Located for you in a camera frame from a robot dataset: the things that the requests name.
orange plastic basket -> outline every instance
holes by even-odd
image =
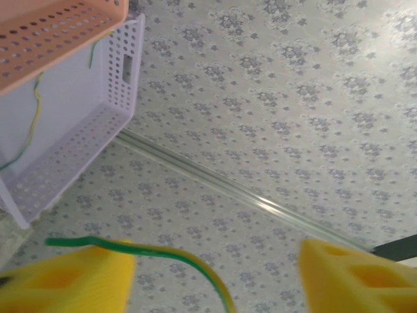
[[[0,0],[0,95],[125,20],[128,0]]]

wallpaper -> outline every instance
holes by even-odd
[[[305,234],[120,145],[110,144],[42,214],[6,269],[71,251],[45,246],[46,237],[87,234],[198,255],[240,313],[307,312],[296,266]],[[160,258],[137,258],[129,303],[131,313],[223,312],[203,275]]]
[[[368,243],[416,233],[415,0],[131,0],[129,128]]]

white plastic basket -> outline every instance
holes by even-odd
[[[0,172],[0,208],[22,228],[48,208],[132,118],[145,17],[124,23],[45,71],[42,114],[26,153]],[[21,149],[36,110],[35,80],[0,100],[0,164]]]

green and yellow wire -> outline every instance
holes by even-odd
[[[38,77],[35,80],[35,86],[33,87],[33,94],[35,95],[35,98],[36,98],[36,101],[37,101],[37,105],[36,105],[36,113],[35,113],[35,116],[33,117],[33,120],[32,120],[32,123],[31,123],[31,127],[29,129],[29,135],[27,137],[26,143],[22,147],[22,149],[20,150],[20,152],[12,160],[10,160],[6,164],[3,164],[2,166],[0,166],[0,171],[3,171],[5,168],[7,168],[10,165],[12,165],[15,162],[17,162],[20,159],[20,157],[24,154],[24,152],[26,152],[26,149],[32,143],[33,134],[35,133],[35,127],[36,127],[36,124],[38,123],[38,120],[39,120],[39,117],[40,117],[40,113],[42,112],[42,100],[40,99],[39,94],[38,94],[38,87],[39,87],[39,82],[42,79],[43,75],[44,75],[43,72],[41,72],[38,75]]]
[[[90,52],[90,59],[89,59],[89,68],[91,68],[91,65],[93,65],[93,57],[94,57],[94,49],[96,48],[96,45],[98,44],[98,42],[104,38],[106,38],[107,36],[110,36],[113,34],[113,31],[109,31],[107,34],[105,34],[103,37],[97,39],[96,41],[94,41],[93,46],[91,47],[91,52]]]
[[[80,238],[47,238],[45,243],[48,246],[87,246],[94,245],[107,250],[122,252],[127,254],[134,254],[137,256],[156,256],[160,258],[169,258],[179,260],[188,265],[191,265],[201,274],[203,274],[214,286],[218,295],[222,299],[224,308],[227,313],[237,313],[235,304],[230,296],[226,285],[216,274],[211,267],[209,267],[202,259],[193,254],[170,246],[151,246],[138,245],[134,243],[125,243],[116,240],[109,240],[97,236],[86,236]]]

perforated basket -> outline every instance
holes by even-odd
[[[0,95],[126,19],[128,0],[0,0]]]
[[[43,110],[26,153],[0,172],[0,209],[23,228],[63,190],[132,118],[141,64],[144,15],[44,72]],[[35,79],[0,99],[0,164],[27,138],[36,110]]]

